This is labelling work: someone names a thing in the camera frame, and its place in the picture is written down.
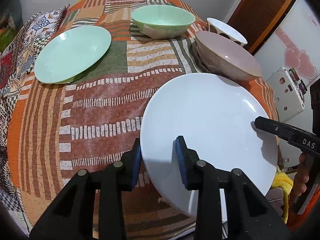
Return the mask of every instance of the bowl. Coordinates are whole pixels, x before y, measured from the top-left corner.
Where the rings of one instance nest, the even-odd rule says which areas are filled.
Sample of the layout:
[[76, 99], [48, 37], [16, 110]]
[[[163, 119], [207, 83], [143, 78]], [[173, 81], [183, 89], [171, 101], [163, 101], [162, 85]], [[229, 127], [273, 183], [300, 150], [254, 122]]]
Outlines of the bowl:
[[240, 32], [228, 24], [214, 18], [207, 18], [209, 32], [217, 33], [243, 47], [248, 42]]
[[131, 13], [141, 33], [153, 39], [173, 39], [182, 35], [196, 20], [185, 9], [170, 5], [147, 5]]
[[218, 34], [196, 32], [197, 51], [208, 69], [232, 80], [250, 81], [262, 76], [257, 60], [244, 48]]

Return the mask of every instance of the pink bowl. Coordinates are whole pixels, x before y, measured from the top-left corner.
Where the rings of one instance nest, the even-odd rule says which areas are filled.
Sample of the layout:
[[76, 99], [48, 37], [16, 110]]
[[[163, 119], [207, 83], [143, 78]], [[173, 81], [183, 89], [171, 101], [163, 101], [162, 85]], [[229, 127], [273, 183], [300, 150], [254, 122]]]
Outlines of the pink bowl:
[[212, 32], [196, 33], [197, 51], [214, 74], [250, 81], [262, 76], [260, 64], [244, 48]]

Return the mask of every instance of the wooden door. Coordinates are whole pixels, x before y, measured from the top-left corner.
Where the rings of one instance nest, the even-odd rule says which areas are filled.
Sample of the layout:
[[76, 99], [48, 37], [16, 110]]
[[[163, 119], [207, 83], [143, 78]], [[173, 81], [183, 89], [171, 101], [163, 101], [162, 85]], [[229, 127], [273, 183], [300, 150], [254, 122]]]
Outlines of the wooden door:
[[295, 0], [241, 0], [228, 24], [248, 41], [244, 46], [254, 53], [282, 21]]

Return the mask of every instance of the pink heart sticker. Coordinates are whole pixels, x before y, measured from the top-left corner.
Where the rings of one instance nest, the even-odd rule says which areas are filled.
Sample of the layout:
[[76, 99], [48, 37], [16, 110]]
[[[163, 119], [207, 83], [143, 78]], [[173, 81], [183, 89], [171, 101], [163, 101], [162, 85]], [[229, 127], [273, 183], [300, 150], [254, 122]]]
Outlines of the pink heart sticker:
[[285, 66], [289, 68], [299, 69], [301, 62], [300, 59], [298, 59], [294, 55], [293, 49], [287, 48], [284, 52], [284, 58], [285, 58]]
[[297, 71], [298, 75], [303, 76], [309, 80], [313, 80], [317, 77], [316, 67], [310, 62], [308, 53], [305, 50], [301, 50], [299, 53], [300, 68]]

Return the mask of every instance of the screw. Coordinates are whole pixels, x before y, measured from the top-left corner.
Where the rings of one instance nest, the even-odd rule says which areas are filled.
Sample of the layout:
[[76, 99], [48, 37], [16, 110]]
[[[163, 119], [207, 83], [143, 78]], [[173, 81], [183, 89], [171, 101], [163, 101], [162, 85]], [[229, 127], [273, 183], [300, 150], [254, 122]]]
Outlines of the screw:
[[87, 171], [84, 170], [84, 169], [78, 171], [78, 175], [79, 175], [79, 176], [84, 176], [84, 175], [86, 175], [86, 174], [87, 174]]
[[196, 164], [197, 164], [199, 167], [203, 167], [203, 166], [205, 166], [205, 161], [199, 160], [199, 161], [196, 162]]
[[120, 168], [123, 165], [122, 162], [115, 162], [113, 163], [113, 166], [115, 166], [116, 168]]
[[236, 168], [236, 169], [233, 170], [233, 173], [234, 173], [235, 175], [239, 176], [239, 175], [242, 174], [242, 171], [241, 171], [241, 169]]

